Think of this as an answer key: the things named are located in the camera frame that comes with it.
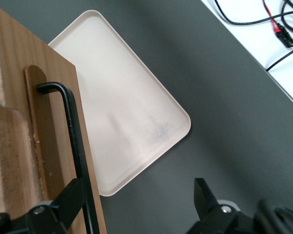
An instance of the black handle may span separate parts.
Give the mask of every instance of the black handle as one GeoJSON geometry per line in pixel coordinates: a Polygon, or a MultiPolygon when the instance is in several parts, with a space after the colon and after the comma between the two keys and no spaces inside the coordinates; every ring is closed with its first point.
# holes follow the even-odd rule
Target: black handle
{"type": "Polygon", "coordinates": [[[93,200],[74,94],[68,87],[58,82],[39,84],[36,86],[36,89],[43,94],[58,91],[62,95],[77,178],[83,178],[84,181],[85,204],[83,205],[83,215],[87,233],[99,233],[98,218],[93,200]]]}

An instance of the electrical connector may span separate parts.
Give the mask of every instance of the electrical connector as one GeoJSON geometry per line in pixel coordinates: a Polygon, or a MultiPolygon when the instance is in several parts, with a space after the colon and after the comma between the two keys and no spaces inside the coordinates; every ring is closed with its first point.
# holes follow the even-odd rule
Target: electrical connector
{"type": "Polygon", "coordinates": [[[287,30],[280,25],[279,23],[276,24],[280,31],[276,32],[275,35],[277,38],[283,43],[283,45],[287,48],[293,47],[293,39],[287,32],[287,30]]]}

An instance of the gray table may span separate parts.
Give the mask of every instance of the gray table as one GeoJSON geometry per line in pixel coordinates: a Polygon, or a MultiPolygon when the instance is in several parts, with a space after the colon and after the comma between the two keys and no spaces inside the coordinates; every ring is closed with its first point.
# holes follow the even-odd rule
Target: gray table
{"type": "Polygon", "coordinates": [[[46,43],[83,11],[100,11],[191,117],[180,143],[102,197],[109,234],[185,233],[198,219],[195,177],[250,216],[264,197],[293,208],[293,103],[199,0],[0,0],[0,7],[46,43]]]}

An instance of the wooden panel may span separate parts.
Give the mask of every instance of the wooden panel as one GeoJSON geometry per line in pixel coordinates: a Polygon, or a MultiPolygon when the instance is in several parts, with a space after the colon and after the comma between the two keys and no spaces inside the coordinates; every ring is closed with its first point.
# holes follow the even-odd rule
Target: wooden panel
{"type": "MultiPolygon", "coordinates": [[[[0,105],[4,108],[17,110],[21,113],[21,116],[23,116],[22,122],[27,122],[29,136],[32,136],[33,128],[30,119],[31,115],[28,110],[24,80],[24,69],[29,65],[36,65],[40,67],[46,74],[48,81],[63,83],[64,85],[70,87],[75,95],[78,106],[80,127],[82,130],[83,144],[86,152],[91,185],[98,215],[100,233],[106,233],[89,141],[82,112],[75,67],[53,51],[53,49],[33,35],[30,31],[20,25],[17,21],[0,10],[0,105]]],[[[65,121],[65,112],[62,103],[59,103],[61,100],[60,94],[54,93],[49,96],[55,126],[57,148],[59,151],[59,161],[61,165],[60,170],[62,173],[63,183],[66,185],[72,178],[75,177],[75,170],[65,121]]],[[[30,139],[29,146],[31,148],[32,156],[36,155],[34,140],[35,139],[33,138],[30,139]]],[[[10,157],[8,151],[4,154],[7,154],[5,155],[6,158],[10,157]]],[[[22,160],[27,159],[20,156],[19,161],[22,160]]],[[[4,203],[3,194],[8,194],[9,191],[4,191],[5,187],[2,178],[4,177],[3,175],[11,173],[12,168],[13,165],[2,167],[0,164],[0,212],[11,212],[10,208],[4,203]]],[[[34,166],[31,172],[41,176],[37,166],[34,166]]],[[[27,181],[23,178],[19,181],[19,183],[21,185],[27,183],[27,181]]],[[[36,179],[35,183],[37,188],[39,188],[35,192],[35,199],[29,203],[27,202],[24,206],[16,204],[13,207],[14,213],[12,218],[23,214],[31,208],[31,206],[35,205],[36,202],[44,198],[43,193],[45,191],[42,189],[43,186],[40,183],[40,180],[36,179]]],[[[85,233],[84,225],[81,224],[80,220],[74,222],[73,232],[85,233]]]]}

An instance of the white tray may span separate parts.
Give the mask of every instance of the white tray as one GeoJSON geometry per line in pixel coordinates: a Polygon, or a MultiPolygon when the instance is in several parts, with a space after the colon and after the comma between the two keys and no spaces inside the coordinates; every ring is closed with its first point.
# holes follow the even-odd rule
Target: white tray
{"type": "Polygon", "coordinates": [[[183,108],[97,11],[49,44],[76,66],[99,193],[110,196],[190,130],[183,108]]]}

